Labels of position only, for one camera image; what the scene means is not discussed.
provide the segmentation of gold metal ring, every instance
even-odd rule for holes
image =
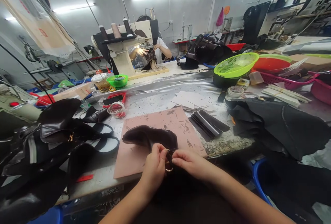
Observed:
[[[168,170],[167,168],[166,168],[166,171],[167,172],[171,172],[173,170],[173,168],[171,168],[170,170]]]

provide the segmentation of smartphone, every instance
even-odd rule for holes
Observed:
[[[123,96],[122,95],[118,95],[118,96],[115,96],[115,97],[112,97],[112,98],[108,98],[108,99],[103,100],[103,105],[104,106],[109,106],[112,103],[119,102],[119,101],[122,101],[122,100],[123,100]]]

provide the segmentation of hand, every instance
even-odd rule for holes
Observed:
[[[156,44],[153,48],[153,51],[155,51],[156,49],[160,49],[161,45],[160,44]]]
[[[138,184],[146,192],[148,197],[152,197],[160,187],[164,175],[167,155],[166,148],[161,144],[154,144],[152,152],[147,156],[144,170]]]
[[[148,50],[142,49],[142,48],[136,48],[136,53],[139,54],[140,56],[144,56],[144,54],[147,54]]]
[[[176,150],[172,155],[172,162],[195,178],[209,182],[213,175],[222,171],[200,155],[187,150]]]

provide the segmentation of cardboard box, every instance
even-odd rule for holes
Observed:
[[[82,99],[87,97],[92,91],[91,87],[94,87],[92,82],[84,83],[67,89],[59,94],[54,96],[55,101],[60,101],[65,98],[73,98],[74,96],[79,95]]]
[[[327,58],[320,58],[320,57],[314,57],[314,56],[307,56],[303,54],[295,54],[289,56],[290,59],[292,59],[291,64],[294,64],[300,60],[303,60],[305,58],[308,58],[301,68],[306,68],[309,71],[313,72],[319,72],[324,70],[330,70],[331,69],[331,59]]]

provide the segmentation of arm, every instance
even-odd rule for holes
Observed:
[[[154,144],[152,153],[146,158],[144,171],[138,184],[117,204],[99,224],[128,224],[151,201],[163,181],[167,150],[161,144]]]
[[[165,55],[166,58],[170,59],[170,58],[172,57],[172,53],[171,53],[171,51],[170,51],[169,48],[165,48],[165,47],[162,46],[161,44],[156,44],[156,45],[154,46],[154,51],[155,51],[156,49],[160,49],[161,52]]]
[[[176,150],[172,157],[175,165],[182,167],[195,178],[213,184],[216,190],[250,223],[294,224],[287,216],[198,154]]]
[[[133,51],[130,53],[129,57],[132,60],[134,60],[136,57],[137,57],[137,54],[143,56],[144,54],[147,54],[146,53],[147,50],[146,49],[141,49],[141,48],[135,48],[133,49]]]

